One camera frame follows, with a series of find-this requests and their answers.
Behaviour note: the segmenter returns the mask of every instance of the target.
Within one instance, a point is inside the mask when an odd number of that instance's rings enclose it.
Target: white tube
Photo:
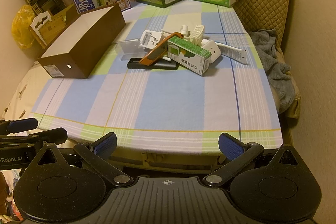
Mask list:
[[[168,62],[171,62],[171,58],[169,58],[169,57],[163,56],[162,59],[164,59],[164,60],[166,60]]]
[[[166,31],[166,30],[164,30],[164,29],[161,29],[161,31],[162,31],[162,32],[165,32],[165,33],[172,34],[172,32],[168,32],[168,31]]]
[[[232,58],[232,59],[234,59],[238,62],[241,62],[241,63],[247,65],[246,50],[231,47],[229,45],[218,43],[218,42],[216,42],[216,44],[219,47],[222,55],[225,55],[229,58]]]
[[[188,28],[187,25],[182,25],[181,26],[180,33],[182,35],[184,35],[185,37],[187,37],[188,36],[188,31],[189,31],[189,28]]]

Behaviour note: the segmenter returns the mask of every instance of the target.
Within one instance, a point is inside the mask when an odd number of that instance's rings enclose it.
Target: text logo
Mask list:
[[[1,162],[14,162],[14,161],[20,161],[23,160],[22,156],[19,157],[13,157],[13,158],[1,158]]]

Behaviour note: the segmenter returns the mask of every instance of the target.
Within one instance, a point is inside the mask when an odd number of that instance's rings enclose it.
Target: quilted chair cover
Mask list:
[[[285,60],[280,47],[285,29],[288,3],[289,0],[237,0],[233,5],[247,31],[276,30],[277,59],[283,63]],[[301,96],[293,77],[291,79],[295,88],[295,100],[285,114],[287,117],[298,118]]]

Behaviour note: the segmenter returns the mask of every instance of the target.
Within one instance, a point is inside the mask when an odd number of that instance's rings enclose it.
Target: blue and green checkered sheet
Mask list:
[[[153,153],[220,155],[227,132],[265,148],[282,144],[278,115],[251,38],[233,8],[183,0],[165,9],[137,4],[88,79],[50,79],[30,116],[39,128],[63,127],[69,138],[95,141],[115,132],[118,146]],[[248,65],[221,56],[203,76],[178,70],[128,69],[116,45],[144,30],[205,26],[205,38],[247,51]]]

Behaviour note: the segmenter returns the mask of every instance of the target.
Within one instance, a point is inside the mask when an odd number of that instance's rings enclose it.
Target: gray towel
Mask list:
[[[292,104],[295,90],[291,77],[286,74],[291,67],[280,63],[276,58],[275,38],[276,31],[259,30],[249,32],[261,63],[267,75],[268,82],[274,87],[280,99],[279,113],[283,113]]]

